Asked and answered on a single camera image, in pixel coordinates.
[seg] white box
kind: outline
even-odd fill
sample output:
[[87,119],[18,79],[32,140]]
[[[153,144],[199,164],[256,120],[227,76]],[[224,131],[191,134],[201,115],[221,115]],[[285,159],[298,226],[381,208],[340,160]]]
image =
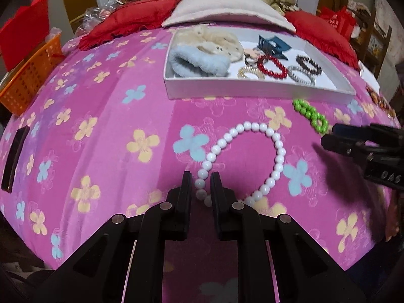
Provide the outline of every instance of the white box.
[[[284,52],[288,58],[280,60],[281,63],[288,66],[298,66],[296,62],[297,55],[309,56],[322,69],[320,76],[315,76],[316,86],[309,87],[296,83],[290,77],[284,80],[270,78],[265,76],[265,80],[257,80],[252,74],[251,79],[237,78],[238,70],[245,66],[244,61],[233,62],[230,65],[228,77],[208,77],[208,78],[180,78],[175,77],[171,65],[167,63],[168,52],[170,51],[173,39],[179,29],[171,39],[164,64],[164,83],[166,85],[169,99],[181,98],[204,98],[204,97],[265,97],[265,98],[284,98],[284,99],[307,99],[317,100],[327,103],[347,104],[356,95],[355,89],[335,65],[324,56],[317,48],[309,42],[299,37],[284,35],[276,32],[260,29],[248,29],[242,27],[217,27],[215,29],[226,30],[235,34],[244,48],[257,46],[259,35],[264,38],[273,36],[279,37],[292,47]],[[279,72],[271,62],[265,64],[265,67]]]

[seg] orange basket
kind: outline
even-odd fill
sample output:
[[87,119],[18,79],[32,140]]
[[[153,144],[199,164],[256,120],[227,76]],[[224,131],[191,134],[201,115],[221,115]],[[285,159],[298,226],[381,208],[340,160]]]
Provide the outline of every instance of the orange basket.
[[7,75],[2,85],[4,88],[0,87],[0,103],[14,115],[20,116],[64,58],[59,34],[40,47],[27,62],[21,62]]

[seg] white bead necklace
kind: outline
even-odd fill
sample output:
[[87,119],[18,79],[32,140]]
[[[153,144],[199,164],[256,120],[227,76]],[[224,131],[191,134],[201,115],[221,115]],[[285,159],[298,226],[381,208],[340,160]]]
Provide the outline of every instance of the white bead necklace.
[[231,128],[222,139],[217,141],[211,151],[207,153],[206,159],[202,162],[202,168],[198,171],[198,179],[195,180],[196,198],[203,200],[207,207],[212,206],[212,198],[205,190],[208,173],[212,169],[212,163],[216,161],[216,156],[226,148],[227,144],[244,131],[264,132],[268,138],[272,138],[276,148],[275,166],[271,172],[271,176],[265,180],[265,184],[260,186],[259,190],[252,193],[244,199],[244,203],[253,206],[256,201],[262,199],[263,196],[268,195],[269,190],[275,186],[275,182],[280,179],[280,173],[283,171],[283,162],[285,161],[286,149],[283,147],[283,142],[280,140],[280,134],[275,132],[272,128],[267,127],[265,123],[251,123],[249,121],[244,124],[238,124],[235,128]]

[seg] pink bedsheet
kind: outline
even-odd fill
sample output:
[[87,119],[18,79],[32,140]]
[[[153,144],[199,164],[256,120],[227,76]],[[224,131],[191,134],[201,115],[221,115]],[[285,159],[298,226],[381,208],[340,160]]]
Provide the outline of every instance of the pink bedsheet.
[[[285,164],[294,169],[255,208],[270,216],[287,212],[344,269],[354,264],[383,236],[387,191],[364,181],[350,160],[324,151],[290,100],[168,100],[162,77],[172,31],[143,31],[73,51],[32,106],[11,119],[0,141],[1,168],[16,130],[31,126],[13,193],[0,192],[1,212],[16,232],[57,268],[113,214],[144,213],[180,185],[184,170],[196,176],[201,161],[191,157],[190,146],[206,152],[229,128],[251,120],[282,134]],[[371,103],[359,74],[328,58],[358,92],[348,105],[312,103],[330,124],[394,125]],[[187,124],[185,152],[176,154],[173,144]],[[195,140],[197,134],[207,144]],[[245,133],[213,170],[242,199],[268,177],[274,157],[265,136]],[[304,175],[310,186],[302,183]],[[164,271],[164,302],[209,302],[236,291],[236,243],[216,239],[211,209],[195,199],[189,238],[167,243]]]

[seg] white pillow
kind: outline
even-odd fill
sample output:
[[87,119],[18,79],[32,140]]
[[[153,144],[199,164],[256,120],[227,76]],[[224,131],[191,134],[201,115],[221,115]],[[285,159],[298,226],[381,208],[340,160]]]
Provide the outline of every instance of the white pillow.
[[296,32],[285,17],[261,0],[182,0],[162,26],[199,21],[275,24]]

